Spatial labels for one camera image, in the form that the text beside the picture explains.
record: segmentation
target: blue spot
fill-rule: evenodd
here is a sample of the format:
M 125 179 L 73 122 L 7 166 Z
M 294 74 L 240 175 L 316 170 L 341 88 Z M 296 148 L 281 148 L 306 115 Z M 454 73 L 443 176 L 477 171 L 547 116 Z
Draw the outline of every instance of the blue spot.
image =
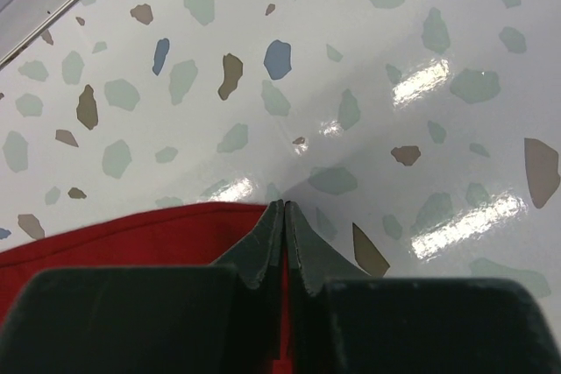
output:
M 11 231 L 8 231 L 7 229 L 4 228 L 0 228 L 0 240 L 4 240 L 9 236 L 11 236 Z
M 283 43 L 278 39 L 267 48 L 263 64 L 273 81 L 284 78 L 292 70 L 292 66 L 290 66 L 291 48 L 289 43 Z
M 158 76 L 161 72 L 161 69 L 164 67 L 164 63 L 166 62 L 166 56 L 169 52 L 169 39 L 161 39 L 158 41 L 158 45 L 156 46 L 156 52 L 154 53 L 154 66 L 152 67 L 152 71 L 156 76 Z

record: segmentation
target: blue speckle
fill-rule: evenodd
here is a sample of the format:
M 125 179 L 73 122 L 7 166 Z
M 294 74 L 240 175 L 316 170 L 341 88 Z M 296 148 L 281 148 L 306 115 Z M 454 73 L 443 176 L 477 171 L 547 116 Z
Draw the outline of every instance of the blue speckle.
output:
M 292 70 L 290 65 L 291 49 L 289 43 L 283 43 L 278 39 L 267 48 L 263 64 L 273 81 L 284 78 Z
M 11 236 L 11 231 L 8 231 L 7 229 L 4 228 L 0 228 L 0 240 L 4 240 L 9 236 Z
M 161 69 L 164 67 L 164 63 L 166 62 L 166 56 L 169 52 L 169 39 L 161 39 L 158 41 L 158 45 L 156 46 L 156 52 L 154 53 L 154 66 L 152 67 L 152 71 L 156 76 L 158 76 L 161 72 Z

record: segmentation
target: black object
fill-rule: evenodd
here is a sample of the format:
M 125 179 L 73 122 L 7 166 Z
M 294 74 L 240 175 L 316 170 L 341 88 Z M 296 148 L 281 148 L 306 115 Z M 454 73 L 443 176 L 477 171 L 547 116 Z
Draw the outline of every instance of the black object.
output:
M 561 372 L 521 286 L 372 279 L 277 201 L 210 266 L 42 272 L 4 324 L 0 374 L 268 373 L 283 244 L 296 373 Z

